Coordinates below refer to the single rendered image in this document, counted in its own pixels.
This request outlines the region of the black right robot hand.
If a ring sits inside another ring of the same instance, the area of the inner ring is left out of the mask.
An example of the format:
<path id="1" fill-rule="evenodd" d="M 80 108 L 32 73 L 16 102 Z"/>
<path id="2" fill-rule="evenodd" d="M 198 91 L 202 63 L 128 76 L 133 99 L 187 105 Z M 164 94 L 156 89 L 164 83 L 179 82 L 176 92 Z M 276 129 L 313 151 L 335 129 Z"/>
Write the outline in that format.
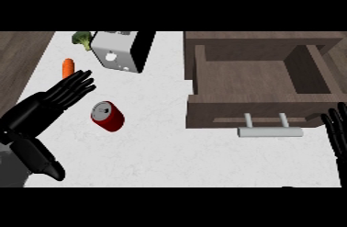
<path id="1" fill-rule="evenodd" d="M 347 104 L 338 102 L 338 108 L 329 108 L 322 114 L 326 135 L 337 157 L 339 185 L 347 187 Z"/>

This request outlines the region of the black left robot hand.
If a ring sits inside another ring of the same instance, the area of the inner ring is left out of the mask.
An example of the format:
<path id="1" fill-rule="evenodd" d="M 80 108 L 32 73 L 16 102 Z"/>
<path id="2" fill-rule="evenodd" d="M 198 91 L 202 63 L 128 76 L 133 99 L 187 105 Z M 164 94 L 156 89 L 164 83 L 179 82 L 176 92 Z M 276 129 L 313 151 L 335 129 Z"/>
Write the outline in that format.
<path id="1" fill-rule="evenodd" d="M 63 167 L 37 136 L 96 85 L 91 70 L 77 71 L 44 92 L 21 101 L 0 118 L 0 143 L 9 146 L 28 171 L 62 181 Z"/>

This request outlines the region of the red can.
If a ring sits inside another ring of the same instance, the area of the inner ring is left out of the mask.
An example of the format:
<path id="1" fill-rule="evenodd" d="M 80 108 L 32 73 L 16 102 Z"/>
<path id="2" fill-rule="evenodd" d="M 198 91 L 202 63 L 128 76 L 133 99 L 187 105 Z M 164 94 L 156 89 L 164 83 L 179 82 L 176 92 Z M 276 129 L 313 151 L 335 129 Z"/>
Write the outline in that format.
<path id="1" fill-rule="evenodd" d="M 124 125 L 124 114 L 109 101 L 99 102 L 91 109 L 91 121 L 109 132 Z"/>

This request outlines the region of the brown wooden drawer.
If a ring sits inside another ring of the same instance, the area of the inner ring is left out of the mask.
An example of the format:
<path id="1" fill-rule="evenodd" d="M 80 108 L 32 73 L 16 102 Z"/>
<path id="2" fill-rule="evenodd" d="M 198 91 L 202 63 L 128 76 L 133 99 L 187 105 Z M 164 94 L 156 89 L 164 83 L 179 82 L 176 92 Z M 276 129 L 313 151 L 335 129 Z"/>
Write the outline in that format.
<path id="1" fill-rule="evenodd" d="M 316 128 L 320 114 L 347 103 L 313 45 L 295 47 L 280 61 L 226 62 L 210 61 L 198 45 L 193 70 L 186 116 L 192 129 L 242 127 L 245 114 L 258 127 L 277 127 L 285 114 L 292 127 Z"/>

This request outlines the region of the orange carrot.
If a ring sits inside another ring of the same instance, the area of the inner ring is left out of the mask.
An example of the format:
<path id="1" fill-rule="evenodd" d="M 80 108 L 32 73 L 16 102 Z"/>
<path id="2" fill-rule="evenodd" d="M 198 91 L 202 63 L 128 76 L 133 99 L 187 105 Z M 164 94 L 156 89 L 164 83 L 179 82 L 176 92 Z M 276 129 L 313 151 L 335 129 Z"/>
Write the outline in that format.
<path id="1" fill-rule="evenodd" d="M 62 63 L 62 77 L 66 78 L 74 73 L 74 60 L 66 59 Z"/>

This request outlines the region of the green broccoli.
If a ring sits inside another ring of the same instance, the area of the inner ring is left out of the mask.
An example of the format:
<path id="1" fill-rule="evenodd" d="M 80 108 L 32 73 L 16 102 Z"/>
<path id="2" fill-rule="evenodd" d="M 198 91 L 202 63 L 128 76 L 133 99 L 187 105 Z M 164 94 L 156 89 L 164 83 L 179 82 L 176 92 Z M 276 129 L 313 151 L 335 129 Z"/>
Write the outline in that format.
<path id="1" fill-rule="evenodd" d="M 81 44 L 84 46 L 86 51 L 91 49 L 91 33 L 88 31 L 77 31 L 72 35 L 72 44 Z"/>

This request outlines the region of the silver and black toaster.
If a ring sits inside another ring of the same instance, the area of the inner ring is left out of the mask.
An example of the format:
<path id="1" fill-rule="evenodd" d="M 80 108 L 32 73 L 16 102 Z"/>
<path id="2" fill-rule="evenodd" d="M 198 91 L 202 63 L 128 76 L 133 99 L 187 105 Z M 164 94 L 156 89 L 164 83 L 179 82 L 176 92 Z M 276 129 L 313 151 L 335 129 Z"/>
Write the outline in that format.
<path id="1" fill-rule="evenodd" d="M 91 51 L 108 68 L 140 74 L 156 33 L 153 31 L 96 31 Z"/>

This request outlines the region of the brown wooden cabinet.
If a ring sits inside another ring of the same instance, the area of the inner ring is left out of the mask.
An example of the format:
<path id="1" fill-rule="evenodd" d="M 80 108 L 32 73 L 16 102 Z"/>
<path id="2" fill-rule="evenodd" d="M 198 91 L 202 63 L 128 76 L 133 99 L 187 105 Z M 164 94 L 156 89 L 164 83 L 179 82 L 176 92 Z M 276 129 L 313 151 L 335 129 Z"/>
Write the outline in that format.
<path id="1" fill-rule="evenodd" d="M 204 46 L 210 62 L 288 62 L 289 78 L 298 94 L 329 94 L 319 65 L 308 54 L 313 46 L 319 58 L 342 40 L 337 31 L 184 31 L 184 79 L 193 77 L 195 47 Z"/>

